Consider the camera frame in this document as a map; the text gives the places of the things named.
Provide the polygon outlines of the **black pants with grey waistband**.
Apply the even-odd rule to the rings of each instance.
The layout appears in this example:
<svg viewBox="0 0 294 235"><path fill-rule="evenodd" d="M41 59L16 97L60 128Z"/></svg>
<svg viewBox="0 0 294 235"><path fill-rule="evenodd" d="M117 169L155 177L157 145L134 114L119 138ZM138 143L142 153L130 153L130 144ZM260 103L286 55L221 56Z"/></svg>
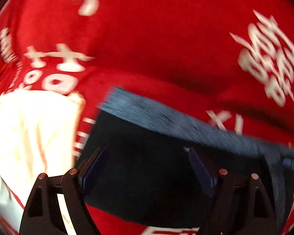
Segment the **black pants with grey waistband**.
<svg viewBox="0 0 294 235"><path fill-rule="evenodd" d="M238 114L225 128L212 126L213 111L201 96L179 88L86 87L79 128L88 134L80 160L103 147L108 156L96 185L85 200L103 233L128 222L143 226L198 227L212 208L201 188L189 151L198 147L231 164L244 163L258 173L282 234L294 234L294 172L282 159L294 157L287 137L276 129Z"/></svg>

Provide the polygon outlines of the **red blanket with white characters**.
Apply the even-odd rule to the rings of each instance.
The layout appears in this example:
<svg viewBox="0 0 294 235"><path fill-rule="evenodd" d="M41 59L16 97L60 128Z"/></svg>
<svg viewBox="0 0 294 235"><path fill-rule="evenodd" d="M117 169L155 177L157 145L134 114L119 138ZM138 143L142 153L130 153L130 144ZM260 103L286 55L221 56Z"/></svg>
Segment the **red blanket with white characters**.
<svg viewBox="0 0 294 235"><path fill-rule="evenodd" d="M294 150L294 5L8 0L0 11L0 224L8 234L19 234L39 174L61 176L83 162L86 87L179 88L203 98L212 126L232 118L242 134L243 114ZM194 228L133 233L123 222L107 234L198 234L210 212Z"/></svg>

